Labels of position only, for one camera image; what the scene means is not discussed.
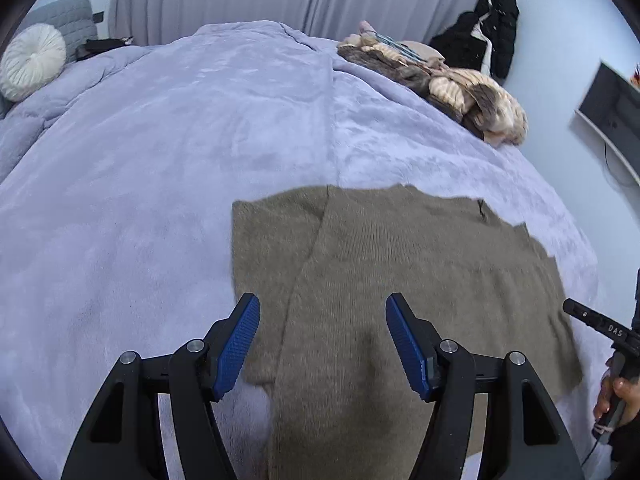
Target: bed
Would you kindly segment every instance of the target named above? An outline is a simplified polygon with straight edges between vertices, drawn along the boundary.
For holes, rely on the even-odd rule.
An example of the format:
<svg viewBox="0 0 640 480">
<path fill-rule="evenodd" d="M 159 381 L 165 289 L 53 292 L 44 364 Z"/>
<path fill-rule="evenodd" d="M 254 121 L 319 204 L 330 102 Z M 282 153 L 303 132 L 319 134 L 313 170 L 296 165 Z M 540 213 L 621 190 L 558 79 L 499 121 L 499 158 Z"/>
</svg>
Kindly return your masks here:
<svg viewBox="0 0 640 480">
<path fill-rule="evenodd" d="M 526 222 L 568 296 L 603 301 L 588 240 L 519 150 L 279 23 L 206 25 L 75 63 L 12 108 L 8 135 L 37 140 L 0 184 L 0 414 L 44 480 L 123 351 L 171 353 L 228 316 L 235 200 L 398 183 L 482 198 Z M 572 328 L 585 379 L 558 407 L 583 456 L 609 350 Z M 240 381 L 215 410 L 238 477 L 255 478 L 266 394 Z M 161 417 L 180 478 L 166 400 Z"/>
</svg>

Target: electrical cord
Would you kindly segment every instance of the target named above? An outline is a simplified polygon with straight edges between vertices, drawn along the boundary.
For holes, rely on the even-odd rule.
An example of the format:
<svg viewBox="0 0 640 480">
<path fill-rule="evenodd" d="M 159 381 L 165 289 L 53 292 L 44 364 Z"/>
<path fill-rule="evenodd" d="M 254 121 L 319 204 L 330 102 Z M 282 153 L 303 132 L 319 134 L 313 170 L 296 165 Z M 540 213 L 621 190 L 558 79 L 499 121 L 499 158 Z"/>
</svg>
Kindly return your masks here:
<svg viewBox="0 0 640 480">
<path fill-rule="evenodd" d="M 627 184 L 625 182 L 620 182 L 620 180 L 618 179 L 618 177 L 616 177 L 613 172 L 611 171 L 611 168 L 609 167 L 609 159 L 607 158 L 607 143 L 604 143 L 604 162 L 607 165 L 607 170 L 609 170 L 609 174 L 615 179 L 615 181 L 618 183 L 619 186 L 621 187 L 635 187 L 636 181 L 632 181 L 631 183 Z"/>
<path fill-rule="evenodd" d="M 580 467 L 584 467 L 584 465 L 587 463 L 587 460 L 591 458 L 591 455 L 593 454 L 594 451 L 596 451 L 596 447 L 598 446 L 598 441 L 596 440 L 596 443 L 593 444 L 593 447 L 591 448 L 591 451 L 589 452 L 589 454 L 587 455 L 587 458 L 585 458 L 582 463 L 580 464 Z"/>
</svg>

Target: metal screw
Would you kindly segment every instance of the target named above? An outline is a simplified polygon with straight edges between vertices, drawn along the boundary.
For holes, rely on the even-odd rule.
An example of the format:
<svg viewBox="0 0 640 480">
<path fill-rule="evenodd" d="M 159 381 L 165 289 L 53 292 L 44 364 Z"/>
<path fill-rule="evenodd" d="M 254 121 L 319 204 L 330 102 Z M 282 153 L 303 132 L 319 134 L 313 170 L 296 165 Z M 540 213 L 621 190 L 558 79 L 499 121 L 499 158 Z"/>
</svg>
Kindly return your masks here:
<svg viewBox="0 0 640 480">
<path fill-rule="evenodd" d="M 136 353 L 131 350 L 127 350 L 126 352 L 124 352 L 124 354 L 120 356 L 120 362 L 124 365 L 130 365 L 135 360 L 136 360 Z"/>
<path fill-rule="evenodd" d="M 520 352 L 511 352 L 509 354 L 509 361 L 511 361 L 515 365 L 520 366 L 527 362 L 527 358 L 524 357 L 524 355 Z"/>
<path fill-rule="evenodd" d="M 445 339 L 442 343 L 440 343 L 440 350 L 446 352 L 447 354 L 453 354 L 453 352 L 458 351 L 458 343 L 452 341 L 451 339 Z"/>
<path fill-rule="evenodd" d="M 194 354 L 197 354 L 204 348 L 204 341 L 202 339 L 192 339 L 187 343 L 187 350 Z"/>
</svg>

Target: black object on bed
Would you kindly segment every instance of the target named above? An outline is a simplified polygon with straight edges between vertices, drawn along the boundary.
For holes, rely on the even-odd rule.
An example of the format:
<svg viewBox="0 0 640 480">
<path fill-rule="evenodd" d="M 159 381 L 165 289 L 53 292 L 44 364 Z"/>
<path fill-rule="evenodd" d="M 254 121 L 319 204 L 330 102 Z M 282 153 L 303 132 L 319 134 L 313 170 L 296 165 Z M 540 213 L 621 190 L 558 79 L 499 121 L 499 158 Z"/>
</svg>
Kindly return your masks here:
<svg viewBox="0 0 640 480">
<path fill-rule="evenodd" d="M 114 48 L 126 46 L 126 44 L 123 40 L 86 40 L 85 44 L 80 45 L 78 49 L 76 49 L 76 59 L 78 61 L 89 59 L 90 57 L 108 52 Z"/>
</svg>

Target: fur blanket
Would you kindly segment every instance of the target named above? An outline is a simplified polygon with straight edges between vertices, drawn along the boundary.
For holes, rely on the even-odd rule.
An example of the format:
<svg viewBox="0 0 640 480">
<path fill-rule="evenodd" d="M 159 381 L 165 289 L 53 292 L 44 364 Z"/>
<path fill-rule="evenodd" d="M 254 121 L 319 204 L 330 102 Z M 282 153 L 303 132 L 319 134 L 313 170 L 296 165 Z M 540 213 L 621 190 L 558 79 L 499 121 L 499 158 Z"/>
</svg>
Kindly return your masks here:
<svg viewBox="0 0 640 480">
<path fill-rule="evenodd" d="M 362 22 L 360 31 L 338 44 L 341 57 L 410 88 L 494 147 L 524 142 L 528 130 L 525 111 L 489 76 L 449 68 L 437 52 L 423 59 L 405 44 L 379 36 L 367 22 Z"/>
</svg>

